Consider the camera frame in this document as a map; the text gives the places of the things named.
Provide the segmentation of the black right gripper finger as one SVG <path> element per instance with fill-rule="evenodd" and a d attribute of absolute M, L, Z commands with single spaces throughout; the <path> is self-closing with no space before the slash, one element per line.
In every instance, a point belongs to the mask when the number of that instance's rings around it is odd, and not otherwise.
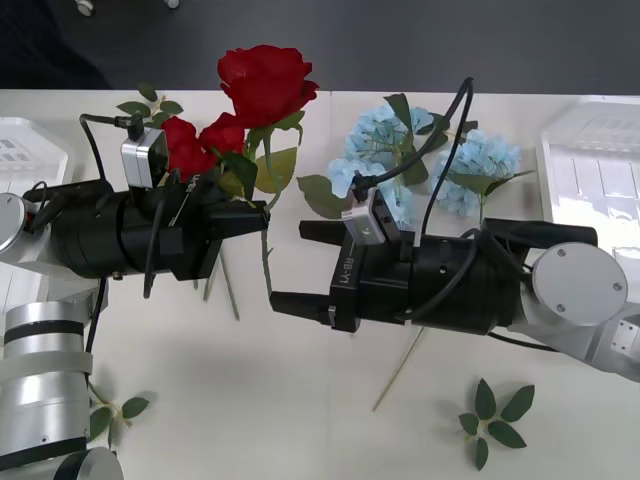
<path fill-rule="evenodd" d="M 274 312 L 331 325 L 328 295 L 273 291 L 269 302 Z"/>
<path fill-rule="evenodd" d="M 341 246 L 346 227 L 338 220 L 303 220 L 299 223 L 299 234 L 304 240 Z"/>

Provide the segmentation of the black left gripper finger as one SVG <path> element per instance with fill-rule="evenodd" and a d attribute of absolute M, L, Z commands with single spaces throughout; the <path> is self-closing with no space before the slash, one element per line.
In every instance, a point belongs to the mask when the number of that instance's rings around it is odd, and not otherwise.
<path fill-rule="evenodd" d="M 214 218 L 208 223 L 209 239 L 228 239 L 268 229 L 269 219 L 264 217 Z"/>
<path fill-rule="evenodd" d="M 270 219 L 264 201 L 256 201 L 255 203 L 241 200 L 218 202 L 208 207 L 208 216 L 215 220 Z"/>

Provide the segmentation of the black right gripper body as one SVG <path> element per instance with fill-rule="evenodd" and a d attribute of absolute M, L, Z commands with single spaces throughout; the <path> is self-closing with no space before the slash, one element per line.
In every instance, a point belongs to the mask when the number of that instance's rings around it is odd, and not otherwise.
<path fill-rule="evenodd" d="M 363 320 L 405 323 L 401 316 L 409 308 L 414 238 L 402 231 L 398 242 L 358 246 L 345 235 L 329 291 L 332 329 L 354 333 Z"/>

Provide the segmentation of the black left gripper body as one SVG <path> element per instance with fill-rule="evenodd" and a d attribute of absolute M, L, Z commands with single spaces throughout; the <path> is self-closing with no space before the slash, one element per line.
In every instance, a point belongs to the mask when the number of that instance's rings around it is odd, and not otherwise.
<path fill-rule="evenodd" d="M 160 260 L 178 281 L 205 279 L 213 271 L 222 244 L 212 238 L 213 221 L 205 208 L 222 196 L 206 174 L 193 175 L 181 194 L 181 198 L 171 197 L 176 209 L 167 226 L 160 229 Z"/>

